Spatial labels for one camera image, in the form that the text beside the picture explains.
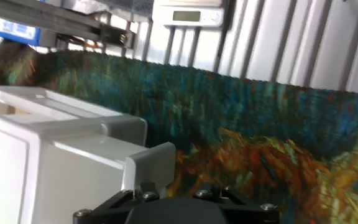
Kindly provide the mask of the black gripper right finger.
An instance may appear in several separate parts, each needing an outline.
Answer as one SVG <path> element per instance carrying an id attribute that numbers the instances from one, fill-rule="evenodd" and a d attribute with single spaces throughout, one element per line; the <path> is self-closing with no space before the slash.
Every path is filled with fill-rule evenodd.
<path id="1" fill-rule="evenodd" d="M 193 198 L 217 205 L 226 223 L 279 224 L 278 206 L 272 203 L 257 203 L 234 187 L 218 187 L 202 182 Z"/>

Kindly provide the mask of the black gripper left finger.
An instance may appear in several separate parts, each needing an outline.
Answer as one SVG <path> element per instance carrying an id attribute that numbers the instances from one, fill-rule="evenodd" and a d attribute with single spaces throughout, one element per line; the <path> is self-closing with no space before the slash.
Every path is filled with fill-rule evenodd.
<path id="1" fill-rule="evenodd" d="M 130 212 L 138 205 L 158 200 L 154 183 L 141 183 L 135 190 L 124 189 L 95 209 L 81 209 L 73 214 L 73 224 L 125 224 Z"/>

